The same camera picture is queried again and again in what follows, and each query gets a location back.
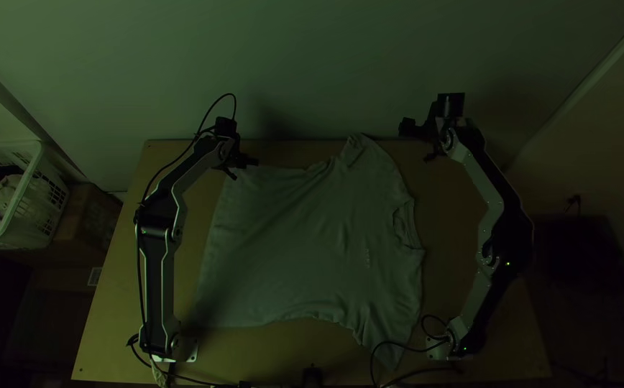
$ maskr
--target black cable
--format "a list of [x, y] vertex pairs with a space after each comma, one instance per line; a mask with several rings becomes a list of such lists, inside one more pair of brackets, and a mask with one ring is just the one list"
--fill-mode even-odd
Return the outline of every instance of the black cable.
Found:
[[432, 314], [425, 314], [422, 316], [422, 318], [420, 319], [420, 327], [422, 327], [422, 331], [423, 333], [425, 333], [425, 336], [435, 340], [435, 341], [444, 341], [446, 340], [448, 337], [447, 336], [442, 336], [442, 337], [438, 337], [438, 336], [432, 336], [428, 331], [427, 331], [427, 327], [425, 327], [425, 321], [427, 320], [427, 318], [430, 319], [434, 319], [437, 322], [439, 322], [443, 327], [446, 328], [447, 331], [451, 331], [451, 329], [449, 329], [449, 326], [446, 324], [446, 322], [444, 322], [443, 319], [441, 319], [440, 317], [436, 316], [436, 315], [432, 315]]
[[144, 194], [142, 194], [142, 199], [141, 202], [144, 202], [145, 198], [147, 197], [147, 193], [149, 192], [149, 188], [152, 186], [152, 183], [154, 182], [154, 180], [156, 179], [156, 177], [159, 176], [159, 174], [161, 174], [161, 172], [163, 172], [163, 170], [169, 168], [170, 166], [174, 165], [178, 160], [180, 160], [185, 153], [187, 153], [187, 151], [192, 147], [192, 144], [194, 144], [197, 139], [199, 139], [200, 135], [202, 135], [203, 132], [207, 132], [210, 131], [211, 129], [213, 129], [213, 127], [207, 128], [205, 130], [202, 130], [202, 127], [204, 126], [204, 123], [206, 122], [207, 118], [209, 117], [209, 114], [211, 113], [211, 111], [214, 109], [214, 107], [221, 102], [221, 100], [223, 100], [226, 97], [232, 97], [233, 98], [233, 114], [231, 116], [231, 119], [235, 120], [235, 113], [237, 112], [237, 107], [238, 107], [238, 100], [235, 97], [235, 95], [233, 93], [226, 93], [224, 95], [222, 95], [221, 97], [218, 97], [212, 104], [211, 106], [209, 106], [209, 109], [206, 110], [206, 113], [204, 114], [204, 117], [202, 118], [202, 122], [199, 124], [199, 127], [197, 128], [197, 132], [195, 133], [195, 136], [192, 138], [192, 142], [188, 145], [187, 148], [185, 148], [185, 151], [183, 151], [178, 157], [176, 157], [172, 162], [168, 163], [167, 165], [161, 167], [156, 174], [154, 174], [154, 176], [152, 177], [152, 179], [149, 180], [149, 183], [147, 183], [147, 188], [144, 189]]
[[[139, 362], [143, 363], [144, 366], [151, 368], [152, 366], [146, 362], [144, 359], [142, 359], [142, 357], [139, 355], [139, 353], [137, 353], [137, 349], [134, 348], [136, 342], [131, 343], [130, 349], [132, 349], [132, 353], [134, 354], [135, 357], [137, 357], [137, 359], [139, 360]], [[187, 382], [193, 382], [195, 384], [202, 384], [202, 385], [208, 385], [210, 387], [230, 387], [228, 384], [216, 384], [216, 383], [212, 383], [212, 382], [203, 382], [201, 380], [197, 380], [197, 379], [191, 379], [190, 377], [185, 377], [185, 376], [181, 376], [179, 374], [175, 374], [175, 373], [170, 373], [167, 371], [163, 371], [161, 368], [159, 368], [159, 366], [156, 366], [156, 369], [158, 369], [161, 373], [163, 373], [166, 376], [171, 376], [174, 379], [181, 379], [181, 380], [185, 380]]]
[[[178, 155], [178, 157], [176, 157], [172, 162], [168, 163], [167, 165], [161, 167], [152, 177], [152, 179], [149, 180], [149, 182], [147, 183], [147, 187], [144, 189], [144, 193], [142, 194], [142, 198], [139, 202], [140, 206], [144, 205], [144, 200], [147, 198], [147, 193], [149, 192], [149, 189], [152, 186], [152, 183], [154, 182], [154, 180], [159, 176], [159, 174], [161, 174], [161, 172], [163, 172], [163, 170], [169, 168], [171, 165], [174, 165], [178, 160], [180, 160], [185, 153], [187, 153], [187, 151], [192, 147], [192, 145], [197, 141], [197, 139], [199, 139], [199, 137], [206, 132], [209, 132], [211, 130], [214, 129], [213, 126], [202, 130], [202, 128], [204, 127], [204, 123], [206, 122], [207, 118], [209, 117], [209, 114], [211, 113], [211, 111], [214, 109], [214, 107], [221, 102], [221, 100], [223, 100], [226, 97], [232, 97], [233, 98], [233, 114], [231, 116], [231, 119], [235, 120], [235, 113], [237, 112], [237, 98], [235, 97], [235, 95], [233, 93], [226, 93], [220, 97], [218, 97], [212, 104], [211, 106], [209, 106], [209, 109], [206, 110], [206, 113], [204, 114], [204, 117], [202, 118], [201, 123], [199, 124], [199, 127], [197, 128], [197, 132], [195, 133], [194, 138], [192, 138], [192, 142], [190, 142], [190, 144], [185, 148], [185, 150], [180, 153], [180, 155]], [[142, 258], [141, 255], [139, 253], [140, 250], [140, 246], [139, 246], [139, 239], [137, 239], [137, 245], [136, 245], [136, 250], [137, 250], [137, 285], [139, 288], [139, 311], [141, 312], [142, 315], [142, 331], [144, 332], [144, 337], [148, 338], [147, 336], [147, 314], [146, 311], [144, 311], [144, 295], [143, 295], [143, 290], [144, 288], [142, 287]], [[132, 351], [133, 353], [135, 353], [135, 356], [137, 356], [138, 359], [140, 359], [139, 355], [137, 355], [137, 352], [134, 350], [134, 344], [130, 344], [130, 346], [132, 347]], [[147, 348], [147, 352], [149, 354], [149, 357], [152, 357], [152, 352], [150, 349]], [[197, 382], [196, 380], [193, 379], [188, 379], [186, 377], [182, 377], [179, 376], [177, 374], [171, 374], [171, 376], [175, 377], [176, 379], [183, 379], [186, 381], [191, 381], [191, 382]], [[208, 382], [199, 382], [199, 384], [206, 384], [206, 385], [217, 385], [217, 384], [212, 384], [212, 383], [208, 383]]]
[[385, 344], [390, 344], [390, 345], [394, 345], [394, 346], [399, 346], [407, 351], [412, 351], [415, 353], [426, 353], [438, 346], [441, 346], [443, 344], [445, 344], [447, 341], [442, 341], [437, 343], [436, 345], [432, 345], [429, 346], [428, 348], [425, 349], [417, 349], [417, 348], [411, 348], [410, 346], [406, 346], [403, 345], [402, 343], [398, 343], [398, 342], [394, 342], [394, 341], [382, 341], [379, 342], [374, 349], [372, 349], [372, 353], [370, 354], [370, 379], [372, 379], [372, 386], [374, 388], [379, 388], [379, 386], [377, 385], [377, 381], [375, 380], [375, 353], [377, 353], [377, 349], [381, 346], [381, 345], [385, 345]]
[[573, 205], [575, 205], [575, 206], [576, 206], [576, 211], [577, 211], [577, 216], [579, 216], [579, 217], [580, 217], [580, 214], [581, 214], [581, 211], [580, 211], [580, 205], [581, 205], [581, 202], [582, 202], [582, 198], [580, 197], [580, 195], [577, 195], [577, 194], [576, 194], [576, 195], [574, 195], [574, 196], [572, 196], [572, 197], [570, 197], [570, 198], [568, 198], [568, 199], [566, 200], [566, 203], [567, 203], [568, 205], [567, 205], [567, 206], [566, 206], [566, 208], [564, 209], [564, 213], [567, 213], [567, 212], [569, 211], [569, 209], [570, 209]]
[[403, 380], [413, 377], [413, 376], [417, 376], [418, 374], [423, 374], [423, 373], [429, 373], [429, 372], [433, 372], [433, 371], [456, 371], [457, 369], [454, 368], [453, 366], [438, 366], [436, 368], [425, 368], [425, 369], [419, 369], [416, 371], [412, 371], [410, 373], [406, 373], [400, 377], [396, 377], [395, 379], [391, 380], [390, 382], [384, 384], [384, 387], [390, 387], [394, 384], [400, 383]]

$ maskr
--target cardboard box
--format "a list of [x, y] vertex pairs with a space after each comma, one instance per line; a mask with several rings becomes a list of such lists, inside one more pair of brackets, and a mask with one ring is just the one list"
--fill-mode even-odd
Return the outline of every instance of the cardboard box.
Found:
[[37, 290], [93, 294], [100, 276], [101, 267], [39, 267], [32, 271], [29, 286]]
[[121, 207], [120, 201], [94, 184], [73, 185], [51, 244], [34, 251], [4, 251], [4, 255], [32, 267], [100, 267]]
[[3, 360], [24, 369], [70, 370], [92, 299], [93, 295], [82, 292], [29, 287], [10, 331]]

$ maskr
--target white t-shirt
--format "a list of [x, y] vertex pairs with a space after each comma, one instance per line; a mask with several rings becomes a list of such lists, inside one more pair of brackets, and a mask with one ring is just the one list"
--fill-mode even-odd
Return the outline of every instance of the white t-shirt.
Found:
[[[248, 167], [226, 179], [198, 285], [208, 327], [316, 318], [370, 350], [407, 343], [417, 323], [424, 250], [413, 198], [391, 157], [363, 135], [306, 169]], [[394, 369], [403, 350], [377, 357]]]

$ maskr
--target laundry basket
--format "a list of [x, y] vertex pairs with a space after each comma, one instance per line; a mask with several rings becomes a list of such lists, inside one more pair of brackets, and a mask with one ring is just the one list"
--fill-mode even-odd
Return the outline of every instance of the laundry basket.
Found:
[[68, 199], [68, 188], [41, 142], [0, 143], [0, 167], [24, 171], [0, 224], [0, 249], [47, 246]]

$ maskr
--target wooden table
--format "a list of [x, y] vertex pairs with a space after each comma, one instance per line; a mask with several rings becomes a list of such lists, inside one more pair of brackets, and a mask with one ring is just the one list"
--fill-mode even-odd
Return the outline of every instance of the wooden table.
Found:
[[[423, 313], [457, 315], [469, 292], [476, 265], [477, 224], [485, 211], [461, 165], [448, 159], [429, 164], [431, 150], [418, 141], [379, 142], [395, 160], [417, 200], [416, 227], [427, 250], [423, 262]], [[73, 379], [105, 382], [153, 382], [151, 371], [135, 359], [125, 342], [140, 327], [134, 225], [132, 217], [148, 180], [186, 147], [185, 141], [149, 141], [134, 173], [94, 295], [80, 343]], [[265, 165], [305, 167], [337, 155], [343, 141], [243, 142], [242, 151]], [[189, 316], [201, 255], [226, 175], [210, 171], [185, 193], [189, 214], [183, 244], [175, 255], [175, 315]], [[419, 328], [410, 341], [424, 347]], [[317, 320], [294, 320], [258, 328], [218, 329], [200, 343], [197, 362], [178, 364], [187, 377], [218, 382], [299, 384], [312, 363], [323, 369], [326, 385], [370, 384], [370, 353], [349, 330]], [[406, 352], [398, 370], [377, 366], [380, 382], [414, 369], [438, 366], [424, 354]], [[548, 377], [540, 331], [523, 280], [514, 282], [492, 318], [485, 348], [460, 361], [463, 374], [439, 371], [410, 382], [465, 382]]]

